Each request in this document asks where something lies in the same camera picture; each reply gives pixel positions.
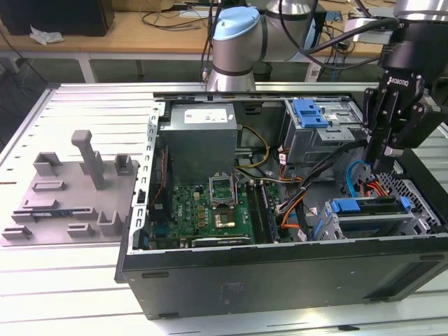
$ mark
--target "ram slot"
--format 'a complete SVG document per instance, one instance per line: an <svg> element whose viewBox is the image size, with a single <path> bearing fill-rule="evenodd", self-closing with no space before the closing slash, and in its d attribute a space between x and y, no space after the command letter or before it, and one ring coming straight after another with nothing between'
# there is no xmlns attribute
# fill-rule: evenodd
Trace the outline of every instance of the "ram slot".
<svg viewBox="0 0 448 336"><path fill-rule="evenodd" d="M267 238L269 235L265 231L263 226L263 215L260 211L258 197L256 193L256 187L246 184L246 195L249 207L249 215L251 216L253 237L256 244L266 244L269 241Z"/></svg>

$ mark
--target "desk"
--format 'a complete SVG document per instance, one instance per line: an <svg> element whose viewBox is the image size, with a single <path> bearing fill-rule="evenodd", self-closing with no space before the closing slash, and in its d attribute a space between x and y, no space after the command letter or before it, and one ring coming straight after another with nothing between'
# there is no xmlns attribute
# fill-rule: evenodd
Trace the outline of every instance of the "desk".
<svg viewBox="0 0 448 336"><path fill-rule="evenodd" d="M347 93L372 85L265 83L257 90ZM11 222L12 211L35 175L32 162L39 151L55 151L61 161L80 160L70 136L81 128L91 130L92 146L103 160L112 160L115 153L132 153L133 159L143 160L153 92L203 89L196 83L125 83L46 90L0 154L0 231ZM443 165L448 169L446 134L438 129L418 149L434 174L442 172ZM347 325L360 328L350 336L448 333L448 272L401 302L147 321L129 286L113 280L118 250L118 243L0 247L1 334L332 335L340 333L338 326Z"/></svg>
<svg viewBox="0 0 448 336"><path fill-rule="evenodd" d="M321 4L329 11L348 13L352 6L347 3L322 1ZM160 18L160 25L173 25L192 20L191 18L175 17ZM86 83L96 83L97 77L90 65L90 60L136 60L139 75L143 74L141 60L200 60L204 47L207 30L200 23L200 29L191 31L163 31L145 25L139 13L117 12L115 22L105 37L64 36L65 41L50 45L41 45L29 36L11 36L7 38L11 44L26 58L75 59L79 62ZM335 23L337 28L343 29L343 23ZM366 58L378 56L381 46L357 43L347 62L359 62ZM323 61L329 56L330 50L323 50L316 54ZM0 38L0 57L4 61L17 57ZM305 57L299 62L309 62ZM17 72L14 64L10 69Z"/></svg>

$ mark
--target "computer case side panel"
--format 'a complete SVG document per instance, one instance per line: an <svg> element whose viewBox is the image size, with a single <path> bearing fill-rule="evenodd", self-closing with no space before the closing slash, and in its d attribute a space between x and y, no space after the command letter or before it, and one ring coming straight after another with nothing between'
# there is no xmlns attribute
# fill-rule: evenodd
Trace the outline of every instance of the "computer case side panel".
<svg viewBox="0 0 448 336"><path fill-rule="evenodd" d="M148 319L396 301L448 268L448 237L126 255Z"/></svg>

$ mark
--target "blue plastic latch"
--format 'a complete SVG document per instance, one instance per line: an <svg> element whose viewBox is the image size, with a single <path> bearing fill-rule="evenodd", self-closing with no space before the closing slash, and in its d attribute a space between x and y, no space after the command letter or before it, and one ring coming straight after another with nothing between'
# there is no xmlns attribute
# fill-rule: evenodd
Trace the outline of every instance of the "blue plastic latch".
<svg viewBox="0 0 448 336"><path fill-rule="evenodd" d="M335 213L361 211L361 208L359 207L357 201L352 198L335 199L333 202L331 202L331 209L333 209Z"/></svg>
<svg viewBox="0 0 448 336"><path fill-rule="evenodd" d="M406 196L401 196L400 201L401 201L401 204L403 205L403 207L405 208L406 212L411 211L412 204L411 204L411 201L409 201L409 199Z"/></svg>
<svg viewBox="0 0 448 336"><path fill-rule="evenodd" d="M303 128L327 128L328 121L321 115L321 109L312 99L294 99L294 111Z"/></svg>
<svg viewBox="0 0 448 336"><path fill-rule="evenodd" d="M341 211L341 208L339 208L339 204L337 203L337 201L331 202L330 205L331 209L333 209L333 212L335 212L336 214Z"/></svg>

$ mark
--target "slotted metal table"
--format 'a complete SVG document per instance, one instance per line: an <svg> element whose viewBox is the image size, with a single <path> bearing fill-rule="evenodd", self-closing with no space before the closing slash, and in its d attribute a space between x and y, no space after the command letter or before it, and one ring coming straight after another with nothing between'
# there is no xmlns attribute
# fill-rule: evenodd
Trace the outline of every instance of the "slotted metal table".
<svg viewBox="0 0 448 336"><path fill-rule="evenodd" d="M349 92L372 85L267 83L258 89ZM89 129L103 160L116 153L141 160L153 93L201 90L195 83L80 84L46 90L0 154L0 230L11 223L11 212L35 174L32 162L38 152L80 160L70 136L75 129ZM440 127L416 150L445 189L447 134ZM354 326L360 330L351 331L353 336L448 334L448 272L402 302L148 321L129 286L113 280L118 249L119 243L0 248L0 333L327 335L340 332L338 326Z"/></svg>

